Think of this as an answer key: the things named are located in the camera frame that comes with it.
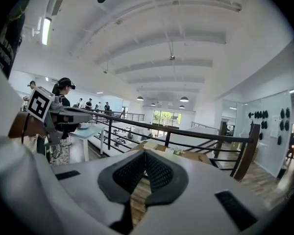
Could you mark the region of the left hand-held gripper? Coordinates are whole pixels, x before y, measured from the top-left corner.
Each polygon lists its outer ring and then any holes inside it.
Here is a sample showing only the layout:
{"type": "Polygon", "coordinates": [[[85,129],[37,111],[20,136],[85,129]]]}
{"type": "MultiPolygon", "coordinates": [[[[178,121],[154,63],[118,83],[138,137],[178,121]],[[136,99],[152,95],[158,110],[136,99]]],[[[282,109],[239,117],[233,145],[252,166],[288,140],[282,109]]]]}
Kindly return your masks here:
{"type": "Polygon", "coordinates": [[[49,145],[59,144],[68,133],[74,132],[75,124],[92,119],[90,111],[64,106],[60,96],[43,87],[32,91],[26,111],[43,124],[49,145]]]}

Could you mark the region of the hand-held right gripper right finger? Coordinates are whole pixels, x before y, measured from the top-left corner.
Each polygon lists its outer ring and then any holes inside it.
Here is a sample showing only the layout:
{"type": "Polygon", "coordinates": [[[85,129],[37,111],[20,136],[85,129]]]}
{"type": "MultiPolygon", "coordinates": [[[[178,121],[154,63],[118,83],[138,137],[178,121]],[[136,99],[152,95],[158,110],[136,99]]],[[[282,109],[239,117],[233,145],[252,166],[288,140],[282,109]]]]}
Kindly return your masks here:
{"type": "Polygon", "coordinates": [[[151,150],[146,151],[145,164],[151,188],[147,207],[169,205],[185,191],[189,177],[182,166],[151,150]]]}

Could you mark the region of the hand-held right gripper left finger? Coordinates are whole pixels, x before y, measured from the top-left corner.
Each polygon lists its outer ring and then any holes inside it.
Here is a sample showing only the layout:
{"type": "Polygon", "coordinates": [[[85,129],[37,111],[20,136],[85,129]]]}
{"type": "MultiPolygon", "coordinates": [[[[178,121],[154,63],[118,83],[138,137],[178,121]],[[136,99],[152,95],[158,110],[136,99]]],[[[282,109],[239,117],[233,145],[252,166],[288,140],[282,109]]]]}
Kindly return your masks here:
{"type": "Polygon", "coordinates": [[[144,151],[138,151],[105,168],[98,176],[98,186],[107,199],[123,205],[121,219],[110,225],[121,234],[129,234],[133,229],[130,199],[144,176],[145,164],[144,151]]]}

